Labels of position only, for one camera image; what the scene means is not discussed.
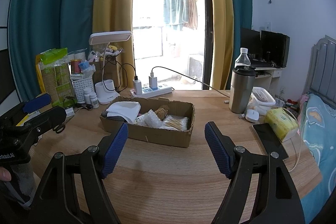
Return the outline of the left hand grey glove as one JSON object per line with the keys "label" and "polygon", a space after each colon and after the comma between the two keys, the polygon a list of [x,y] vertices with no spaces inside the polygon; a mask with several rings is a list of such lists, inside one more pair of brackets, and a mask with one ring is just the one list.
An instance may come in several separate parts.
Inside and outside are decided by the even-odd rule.
{"label": "left hand grey glove", "polygon": [[15,165],[9,168],[9,172],[11,181],[1,182],[1,190],[22,207],[29,207],[37,189],[31,164]]}

